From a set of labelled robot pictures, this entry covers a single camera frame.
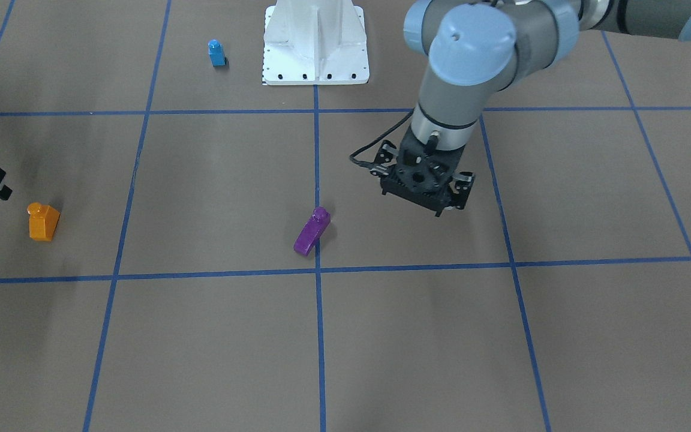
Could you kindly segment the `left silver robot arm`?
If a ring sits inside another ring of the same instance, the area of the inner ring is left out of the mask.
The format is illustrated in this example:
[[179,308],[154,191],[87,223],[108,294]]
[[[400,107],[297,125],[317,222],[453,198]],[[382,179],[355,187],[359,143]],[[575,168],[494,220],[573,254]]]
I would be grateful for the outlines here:
[[403,25],[428,65],[401,143],[376,140],[363,162],[381,193],[440,215],[464,209],[475,175],[458,170],[495,93],[565,58],[579,34],[601,30],[691,42],[691,1],[417,1]]

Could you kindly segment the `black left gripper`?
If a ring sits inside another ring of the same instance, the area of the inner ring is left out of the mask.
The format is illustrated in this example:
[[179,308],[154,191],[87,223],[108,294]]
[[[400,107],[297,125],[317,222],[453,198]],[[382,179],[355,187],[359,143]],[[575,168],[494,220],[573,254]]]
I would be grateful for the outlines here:
[[452,178],[449,207],[463,210],[476,180],[474,172],[453,174],[464,148],[462,145],[453,149],[449,137],[442,131],[433,130],[417,137],[408,129],[401,139],[399,155],[398,148],[390,140],[382,140],[370,174],[386,178],[392,174],[396,162],[396,175],[403,181],[448,181]]

